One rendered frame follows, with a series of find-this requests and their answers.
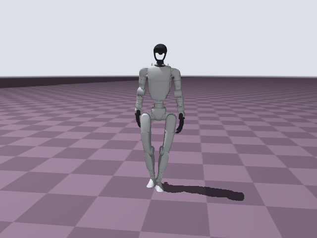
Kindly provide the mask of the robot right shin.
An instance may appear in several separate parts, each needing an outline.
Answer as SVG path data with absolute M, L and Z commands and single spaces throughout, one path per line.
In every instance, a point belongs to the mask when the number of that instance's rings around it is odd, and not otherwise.
M 144 153 L 144 157 L 145 157 L 145 162 L 146 162 L 146 166 L 147 169 L 149 170 L 149 174 L 150 174 L 150 178 L 154 178 L 155 179 L 155 156 L 149 156 L 148 152 Z

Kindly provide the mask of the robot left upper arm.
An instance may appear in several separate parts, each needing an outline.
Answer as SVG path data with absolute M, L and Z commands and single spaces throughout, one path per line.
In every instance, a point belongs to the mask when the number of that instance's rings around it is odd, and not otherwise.
M 174 96 L 175 98 L 180 98 L 181 96 L 181 74 L 180 71 L 176 68 L 170 68 L 171 69 L 171 75 L 174 77 Z

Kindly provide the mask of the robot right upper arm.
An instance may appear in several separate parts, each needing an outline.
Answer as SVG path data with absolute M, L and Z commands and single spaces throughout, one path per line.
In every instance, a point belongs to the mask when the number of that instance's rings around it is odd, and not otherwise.
M 146 85 L 146 75 L 148 74 L 149 67 L 143 67 L 139 71 L 139 88 L 138 95 L 144 96 L 146 93 L 145 85 Z

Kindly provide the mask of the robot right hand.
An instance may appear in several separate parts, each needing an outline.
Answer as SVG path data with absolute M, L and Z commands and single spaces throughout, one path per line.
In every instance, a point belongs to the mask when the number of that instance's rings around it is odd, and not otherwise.
M 140 110 L 137 110 L 136 113 L 135 113 L 135 115 L 136 115 L 137 124 L 138 124 L 138 126 L 141 128 L 141 125 L 140 125 L 140 117 L 139 117 L 139 116 L 141 115 Z

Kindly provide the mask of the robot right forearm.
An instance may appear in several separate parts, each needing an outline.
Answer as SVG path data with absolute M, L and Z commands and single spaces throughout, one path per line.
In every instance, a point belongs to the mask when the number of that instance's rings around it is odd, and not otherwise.
M 136 108 L 135 108 L 135 113 L 137 110 L 140 110 L 140 113 L 141 113 L 141 108 L 142 108 L 142 104 L 143 104 L 143 99 L 144 97 L 141 96 L 141 95 L 138 95 L 138 92 L 137 92 L 137 97 L 136 97 L 137 101 L 136 101 Z

